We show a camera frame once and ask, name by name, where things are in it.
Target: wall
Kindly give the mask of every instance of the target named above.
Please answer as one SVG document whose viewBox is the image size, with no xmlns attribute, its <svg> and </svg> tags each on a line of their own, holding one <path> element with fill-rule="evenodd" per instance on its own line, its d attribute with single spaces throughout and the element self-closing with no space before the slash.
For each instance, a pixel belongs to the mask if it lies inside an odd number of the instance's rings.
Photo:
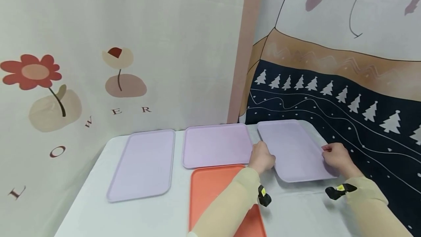
<svg viewBox="0 0 421 237">
<path fill-rule="evenodd" d="M 240 120 L 341 142 L 421 235 L 420 0 L 263 0 Z"/>
<path fill-rule="evenodd" d="M 2 236 L 53 236 L 112 137 L 238 115 L 258 0 L 0 8 Z"/>
</svg>

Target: plastic tray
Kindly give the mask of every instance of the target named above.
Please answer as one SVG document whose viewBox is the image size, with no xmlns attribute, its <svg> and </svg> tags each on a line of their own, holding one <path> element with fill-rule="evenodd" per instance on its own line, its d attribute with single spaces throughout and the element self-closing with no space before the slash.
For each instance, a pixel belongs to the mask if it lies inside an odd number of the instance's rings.
<svg viewBox="0 0 421 237">
<path fill-rule="evenodd" d="M 276 156 L 275 170 L 285 182 L 337 178 L 339 173 L 324 161 L 318 146 L 297 120 L 257 124 L 260 137 Z"/>
<path fill-rule="evenodd" d="M 175 131 L 132 134 L 107 192 L 110 202 L 166 193 L 171 186 Z"/>
<path fill-rule="evenodd" d="M 189 231 L 205 209 L 230 184 L 243 165 L 199 168 L 191 174 Z M 257 205 L 249 210 L 235 237 L 266 237 L 260 210 Z"/>
<path fill-rule="evenodd" d="M 183 146 L 183 166 L 201 168 L 247 164 L 252 148 L 245 124 L 189 127 Z"/>
</svg>

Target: beige sleeve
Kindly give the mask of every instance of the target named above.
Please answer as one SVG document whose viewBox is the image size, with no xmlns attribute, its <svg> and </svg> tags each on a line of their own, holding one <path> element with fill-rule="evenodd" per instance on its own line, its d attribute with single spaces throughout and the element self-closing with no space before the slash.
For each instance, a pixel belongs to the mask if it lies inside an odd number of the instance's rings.
<svg viewBox="0 0 421 237">
<path fill-rule="evenodd" d="M 410 237 L 412 234 L 387 207 L 388 201 L 372 180 L 350 178 L 346 183 L 358 189 L 346 194 L 363 237 Z"/>
<path fill-rule="evenodd" d="M 233 237 L 247 212 L 257 204 L 260 178 L 252 168 L 243 168 L 210 204 L 190 236 Z"/>
</svg>

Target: white christmas tree pattern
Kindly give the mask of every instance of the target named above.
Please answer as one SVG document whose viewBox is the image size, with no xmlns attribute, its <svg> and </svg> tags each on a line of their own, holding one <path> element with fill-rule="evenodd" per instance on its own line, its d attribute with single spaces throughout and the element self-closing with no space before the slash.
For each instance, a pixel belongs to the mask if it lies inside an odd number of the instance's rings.
<svg viewBox="0 0 421 237">
<path fill-rule="evenodd" d="M 416 144 L 421 146 L 421 125 L 418 129 L 414 131 L 414 134 L 410 138 L 416 140 Z"/>
<path fill-rule="evenodd" d="M 291 76 L 288 76 L 287 81 L 285 82 L 285 84 L 283 85 L 282 89 L 287 90 L 291 88 Z"/>
<path fill-rule="evenodd" d="M 303 86 L 303 84 L 304 84 L 304 78 L 303 78 L 303 76 L 304 75 L 301 76 L 301 78 L 298 80 L 297 84 L 294 86 L 294 88 L 296 90 L 301 89 L 301 88 L 304 88 L 304 86 Z"/>
<path fill-rule="evenodd" d="M 328 85 L 326 85 L 325 88 L 323 88 L 323 90 L 321 91 L 321 93 L 323 95 L 332 95 L 332 87 L 333 87 L 333 81 L 330 81 L 330 83 Z"/>
<path fill-rule="evenodd" d="M 369 107 L 369 109 L 365 110 L 365 113 L 363 115 L 365 116 L 364 120 L 370 120 L 374 122 L 374 117 L 376 116 L 376 110 L 377 110 L 377 101 L 374 102 L 372 106 Z"/>
<path fill-rule="evenodd" d="M 279 80 L 281 79 L 281 75 L 279 74 L 272 82 L 269 84 L 270 87 L 279 88 Z"/>
<path fill-rule="evenodd" d="M 309 84 L 307 84 L 307 86 L 306 86 L 306 88 L 307 88 L 307 90 L 314 90 L 314 91 L 316 91 L 317 90 L 317 76 L 314 78 L 314 79 L 312 79 L 311 80 L 311 82 L 309 83 Z"/>
<path fill-rule="evenodd" d="M 395 114 L 391 115 L 388 120 L 383 121 L 382 124 L 380 124 L 380 127 L 383 127 L 386 133 L 392 131 L 396 134 L 400 134 L 399 130 L 397 129 L 400 127 L 399 121 L 401 120 L 399 118 L 399 110 L 395 111 Z"/>
<path fill-rule="evenodd" d="M 263 72 L 260 74 L 260 76 L 257 77 L 257 79 L 254 82 L 257 82 L 257 85 L 261 83 L 266 84 L 264 80 L 266 80 L 266 70 L 263 70 Z"/>
<path fill-rule="evenodd" d="M 348 105 L 350 112 L 358 113 L 358 108 L 360 107 L 360 97 L 361 94 L 359 94 L 357 98 L 355 98 L 355 100 L 350 105 Z"/>
<path fill-rule="evenodd" d="M 348 93 L 348 85 L 346 85 L 346 87 L 342 90 L 342 92 L 338 96 L 336 96 L 336 99 L 338 99 L 338 103 L 346 104 L 345 99 L 346 99 L 347 93 Z"/>
</svg>

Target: right hand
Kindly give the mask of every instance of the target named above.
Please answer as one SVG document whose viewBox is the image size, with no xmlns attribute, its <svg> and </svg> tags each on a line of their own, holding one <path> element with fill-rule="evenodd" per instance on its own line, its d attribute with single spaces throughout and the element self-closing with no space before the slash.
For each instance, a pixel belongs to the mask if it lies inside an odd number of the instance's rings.
<svg viewBox="0 0 421 237">
<path fill-rule="evenodd" d="M 271 169 L 275 165 L 275 156 L 269 152 L 265 142 L 259 141 L 253 145 L 249 160 L 249 168 L 253 168 L 260 175 L 265 170 Z"/>
<path fill-rule="evenodd" d="M 346 179 L 362 177 L 364 174 L 352 162 L 348 150 L 341 143 L 332 143 L 322 146 L 323 157 L 326 163 L 339 170 Z"/>
</svg>

